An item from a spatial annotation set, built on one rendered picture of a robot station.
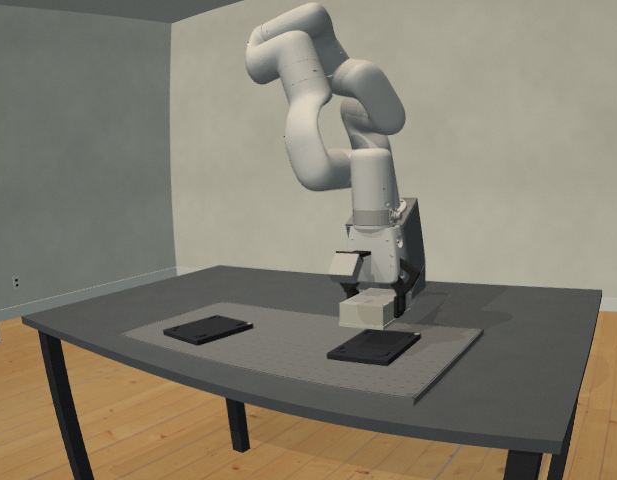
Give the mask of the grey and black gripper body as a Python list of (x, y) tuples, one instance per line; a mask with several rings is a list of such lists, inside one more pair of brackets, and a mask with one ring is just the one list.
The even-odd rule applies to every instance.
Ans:
[[(371, 251), (363, 257), (357, 282), (393, 284), (400, 272), (400, 257), (405, 260), (401, 228), (391, 224), (384, 226), (350, 227), (347, 251)], [(406, 260), (405, 260), (406, 261)]]

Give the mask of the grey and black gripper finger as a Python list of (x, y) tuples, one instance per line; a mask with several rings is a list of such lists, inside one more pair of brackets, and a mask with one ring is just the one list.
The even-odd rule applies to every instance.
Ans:
[(356, 284), (339, 283), (339, 284), (344, 288), (344, 292), (347, 293), (347, 299), (348, 299), (348, 298), (351, 298), (359, 294), (359, 290), (357, 290), (357, 286), (359, 285), (359, 283), (356, 283)]
[(409, 274), (409, 279), (406, 283), (402, 280), (400, 275), (398, 275), (398, 281), (390, 284), (394, 291), (396, 292), (396, 296), (394, 297), (394, 317), (399, 318), (402, 316), (406, 310), (406, 293), (415, 285), (418, 277), (420, 276), (420, 271), (415, 267), (410, 265), (408, 262), (400, 258), (400, 268)]

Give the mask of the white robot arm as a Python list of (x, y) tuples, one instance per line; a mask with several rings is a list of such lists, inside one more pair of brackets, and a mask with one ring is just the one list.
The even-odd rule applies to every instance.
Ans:
[[(285, 146), (293, 171), (306, 189), (320, 192), (352, 186), (357, 226), (402, 220), (407, 205), (399, 199), (387, 135), (404, 127), (403, 104), (377, 65), (347, 55), (321, 4), (304, 4), (256, 27), (246, 48), (245, 65), (257, 84), (281, 79), (290, 107)], [(324, 148), (318, 114), (332, 92), (345, 97), (340, 114), (354, 150)], [(328, 272), (332, 282), (356, 284), (362, 257), (368, 255), (371, 251), (336, 251)]]

